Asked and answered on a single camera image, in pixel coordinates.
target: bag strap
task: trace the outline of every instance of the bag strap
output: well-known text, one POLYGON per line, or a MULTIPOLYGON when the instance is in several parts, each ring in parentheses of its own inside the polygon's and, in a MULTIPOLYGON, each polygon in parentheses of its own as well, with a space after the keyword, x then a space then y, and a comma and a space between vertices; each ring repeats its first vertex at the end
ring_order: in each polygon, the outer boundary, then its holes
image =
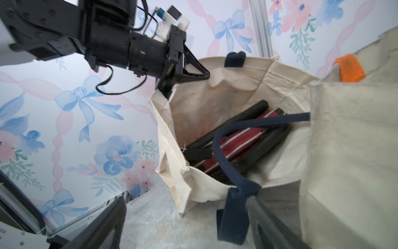
POLYGON ((239 53, 231 52, 225 58, 224 67, 243 67, 245 63, 246 53, 240 51, 239 53))
POLYGON ((223 155, 220 147, 221 139, 235 131, 250 127, 277 127, 293 122, 309 121, 309 113, 290 114, 269 118, 239 121, 222 128, 213 140, 213 153, 227 177, 237 188, 228 190, 224 210, 217 210, 217 239, 242 245, 249 228, 249 217, 246 201, 250 196, 258 195, 261 186, 244 178, 223 155))

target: beige tote bag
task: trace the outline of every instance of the beige tote bag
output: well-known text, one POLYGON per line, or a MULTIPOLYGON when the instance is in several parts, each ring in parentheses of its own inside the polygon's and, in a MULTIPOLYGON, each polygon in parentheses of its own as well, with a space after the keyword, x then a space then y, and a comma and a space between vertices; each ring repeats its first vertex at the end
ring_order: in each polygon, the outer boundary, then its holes
MULTIPOLYGON (((169 100, 158 90, 149 99, 158 121, 157 170, 180 213, 197 202, 225 199, 232 187, 191 167, 181 149, 260 100, 266 100, 270 110, 281 108, 287 114, 310 111, 308 85, 316 77, 277 58, 246 58, 242 68, 225 68, 224 62, 225 57, 202 59, 210 79, 175 85, 169 100)), ((296 123, 284 143, 246 177, 263 188, 300 180, 309 129, 309 122, 296 123)))
POLYGON ((313 249, 398 248, 398 29, 354 54, 366 73, 311 84, 303 241, 313 249))

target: orange cloth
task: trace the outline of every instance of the orange cloth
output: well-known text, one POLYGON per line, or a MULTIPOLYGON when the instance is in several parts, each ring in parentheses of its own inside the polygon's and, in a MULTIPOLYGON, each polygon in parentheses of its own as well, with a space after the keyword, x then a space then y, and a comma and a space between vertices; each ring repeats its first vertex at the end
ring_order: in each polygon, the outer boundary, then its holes
POLYGON ((346 54, 338 58, 334 64, 336 63, 340 65, 342 82, 359 82, 366 77, 361 64, 353 54, 346 54))

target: red striped fabric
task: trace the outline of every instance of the red striped fabric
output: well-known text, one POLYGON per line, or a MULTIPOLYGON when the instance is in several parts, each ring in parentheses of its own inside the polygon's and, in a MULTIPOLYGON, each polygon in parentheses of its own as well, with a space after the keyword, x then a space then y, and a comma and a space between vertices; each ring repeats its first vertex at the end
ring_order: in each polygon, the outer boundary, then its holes
MULTIPOLYGON (((269 111, 263 113, 258 118, 264 118, 269 111)), ((275 117, 278 116, 277 113, 272 112, 268 115, 268 117, 275 117)), ((221 150, 224 156, 231 160, 237 155, 239 155, 242 151, 249 148, 253 143, 258 141, 264 136, 263 128, 256 127, 256 128, 248 128, 243 131, 237 131, 228 137, 225 137, 221 141, 221 150)), ((217 160, 213 156, 211 159, 205 160, 204 162, 201 161, 195 167, 199 166, 203 163, 204 168, 206 169, 205 173, 215 169, 218 167, 217 160)))

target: floral wallpaper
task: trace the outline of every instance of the floral wallpaper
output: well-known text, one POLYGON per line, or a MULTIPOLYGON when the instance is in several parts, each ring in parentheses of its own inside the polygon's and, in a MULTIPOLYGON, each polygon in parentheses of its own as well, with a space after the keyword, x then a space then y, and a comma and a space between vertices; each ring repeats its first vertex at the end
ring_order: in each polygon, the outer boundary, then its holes
POLYGON ((265 0, 273 55, 324 77, 334 61, 398 25, 395 0, 265 0))
MULTIPOLYGON (((148 1, 173 4, 191 21, 186 45, 197 58, 245 51, 258 56, 249 0, 148 1)), ((144 22, 139 10, 136 25, 144 22)), ((156 23, 145 34, 152 36, 156 23)), ((114 67, 102 88, 120 92, 142 79, 114 67)), ((56 229, 124 191, 135 198, 162 180, 157 122, 147 99, 155 79, 119 96, 95 86, 110 71, 93 72, 82 55, 0 67, 0 170, 56 229)))

